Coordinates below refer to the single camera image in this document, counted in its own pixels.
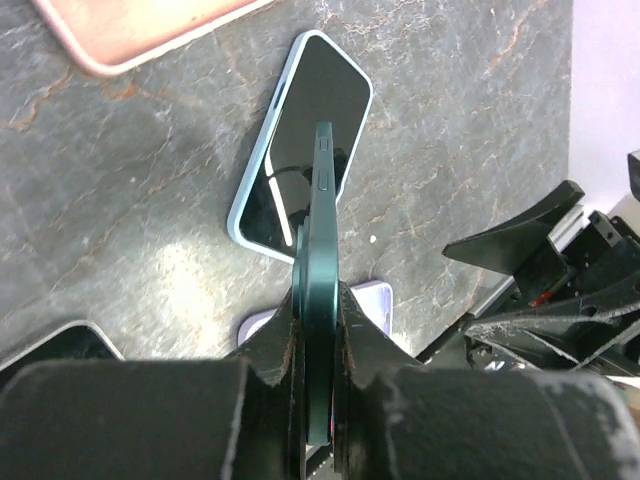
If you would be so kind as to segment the pink phone case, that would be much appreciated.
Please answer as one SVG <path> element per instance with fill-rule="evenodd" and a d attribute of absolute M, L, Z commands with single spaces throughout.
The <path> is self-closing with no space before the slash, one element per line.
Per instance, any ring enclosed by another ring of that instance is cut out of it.
<path fill-rule="evenodd" d="M 268 0 L 37 0 L 33 3 L 86 72 L 123 74 L 196 40 Z"/>

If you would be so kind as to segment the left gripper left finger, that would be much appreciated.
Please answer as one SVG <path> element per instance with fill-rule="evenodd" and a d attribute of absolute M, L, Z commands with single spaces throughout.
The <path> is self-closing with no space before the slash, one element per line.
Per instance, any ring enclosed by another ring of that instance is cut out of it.
<path fill-rule="evenodd" d="M 47 360 L 1 393 L 5 479 L 301 479 L 302 341 L 292 303 L 206 360 Z"/>

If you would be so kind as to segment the white phone black screen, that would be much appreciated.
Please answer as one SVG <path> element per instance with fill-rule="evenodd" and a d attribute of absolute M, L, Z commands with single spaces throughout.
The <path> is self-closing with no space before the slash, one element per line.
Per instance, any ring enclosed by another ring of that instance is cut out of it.
<path fill-rule="evenodd" d="M 34 332 L 1 358 L 1 373 L 11 376 L 25 365 L 39 361 L 123 360 L 124 356 L 98 325 L 77 319 L 48 331 Z"/>

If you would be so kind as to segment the purple phone case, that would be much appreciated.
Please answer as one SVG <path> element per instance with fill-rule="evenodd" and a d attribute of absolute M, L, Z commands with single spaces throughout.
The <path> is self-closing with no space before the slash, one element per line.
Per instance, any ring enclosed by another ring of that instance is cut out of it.
<path fill-rule="evenodd" d="M 389 283 L 375 280 L 351 287 L 364 314 L 387 336 L 391 335 L 393 323 L 393 289 Z M 275 314 L 271 309 L 248 317 L 239 327 L 237 345 L 242 345 Z"/>

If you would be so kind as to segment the dark green phone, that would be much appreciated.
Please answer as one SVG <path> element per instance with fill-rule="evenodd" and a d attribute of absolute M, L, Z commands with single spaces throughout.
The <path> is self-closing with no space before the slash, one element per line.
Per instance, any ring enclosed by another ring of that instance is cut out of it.
<path fill-rule="evenodd" d="M 339 259 L 333 128 L 316 125 L 309 214 L 299 228 L 294 261 L 293 311 L 302 327 L 306 442 L 331 442 L 334 349 L 339 306 Z"/>

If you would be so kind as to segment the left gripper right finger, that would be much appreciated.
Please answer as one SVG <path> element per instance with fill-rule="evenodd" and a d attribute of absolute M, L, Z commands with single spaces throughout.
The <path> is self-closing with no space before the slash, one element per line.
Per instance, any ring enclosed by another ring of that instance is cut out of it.
<path fill-rule="evenodd" d="M 635 479 L 639 433 L 591 373 L 431 369 L 339 293 L 334 468 L 345 479 Z"/>

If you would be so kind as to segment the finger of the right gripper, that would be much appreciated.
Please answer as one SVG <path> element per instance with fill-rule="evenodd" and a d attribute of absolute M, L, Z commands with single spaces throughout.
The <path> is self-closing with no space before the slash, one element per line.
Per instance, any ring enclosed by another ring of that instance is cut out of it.
<path fill-rule="evenodd" d="M 472 322 L 467 337 L 539 370 L 577 370 L 639 332 L 639 289 L 608 287 Z"/>
<path fill-rule="evenodd" d="M 584 197 L 571 180 L 562 181 L 528 210 L 489 230 L 447 244 L 454 261 L 513 276 L 549 240 L 549 234 Z"/>

